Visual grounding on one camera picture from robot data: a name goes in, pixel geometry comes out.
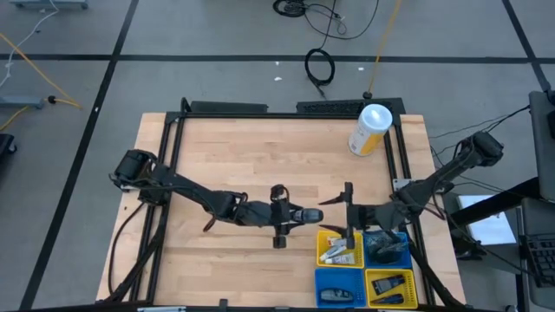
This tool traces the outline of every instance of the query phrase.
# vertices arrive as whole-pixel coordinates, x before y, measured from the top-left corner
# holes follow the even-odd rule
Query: yellow bin
[[[405,283],[394,287],[381,295],[375,293],[372,281],[391,276],[402,275]],[[412,270],[405,269],[366,269],[364,272],[364,283],[366,284],[366,300],[368,306],[373,309],[416,309],[418,308],[418,298],[416,296],[415,277]],[[400,304],[374,304],[374,300],[382,299],[386,296],[401,294],[404,302]]]
[[[355,232],[355,249],[346,250],[340,255],[347,254],[349,252],[355,253],[355,264],[327,264],[324,261],[320,261],[320,256],[328,251],[330,246],[328,246],[328,237],[341,237],[341,235],[335,233],[334,231],[318,231],[318,236],[316,240],[316,265],[319,267],[328,268],[350,268],[350,269],[362,269],[364,268],[364,242],[362,240],[362,234]]]

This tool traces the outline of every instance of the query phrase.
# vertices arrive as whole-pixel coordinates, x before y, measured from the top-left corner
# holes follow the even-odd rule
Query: yellow label
[[[366,156],[372,151],[374,151],[375,147],[380,143],[382,140],[384,133],[372,133],[367,139],[364,146],[361,148],[361,155]]]

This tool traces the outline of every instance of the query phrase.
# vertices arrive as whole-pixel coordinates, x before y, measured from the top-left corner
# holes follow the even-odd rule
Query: white paper
[[[458,196],[457,200],[461,209],[464,209],[490,197],[492,195],[462,195]],[[516,243],[504,212],[469,224],[468,229],[472,237],[481,241],[483,245]]]

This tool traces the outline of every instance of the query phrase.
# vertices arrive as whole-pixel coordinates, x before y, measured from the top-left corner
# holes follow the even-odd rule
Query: blue bin
[[[382,231],[371,231],[371,232],[364,232],[363,233],[363,237],[364,237],[364,260],[365,260],[366,268],[367,269],[412,269],[413,268],[413,262],[410,259],[410,251],[408,250],[408,245],[407,245],[407,249],[405,249],[405,251],[402,252],[401,257],[399,258],[399,260],[397,262],[389,263],[389,264],[383,264],[383,263],[378,263],[378,262],[374,261],[373,259],[370,259],[370,256],[369,256],[369,253],[368,253],[368,248],[366,247],[368,239],[372,235],[376,235],[380,232],[382,232]],[[407,234],[405,234],[403,232],[398,232],[396,234],[403,242],[408,241]]]
[[[319,308],[361,308],[366,307],[364,270],[359,269],[316,269],[314,272],[316,305]],[[353,294],[351,303],[331,304],[320,300],[324,289],[343,289]]]

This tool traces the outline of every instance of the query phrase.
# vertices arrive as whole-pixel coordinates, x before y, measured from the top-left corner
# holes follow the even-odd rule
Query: tube
[[[332,257],[331,259],[326,259],[325,262],[327,264],[355,264],[355,254],[351,252],[347,255]]]
[[[328,246],[344,246],[347,244],[347,239],[340,237],[328,237]]]
[[[339,255],[344,250],[347,250],[347,246],[333,246],[329,248],[328,251],[324,252],[323,255],[320,256],[320,261],[324,261],[329,257]]]

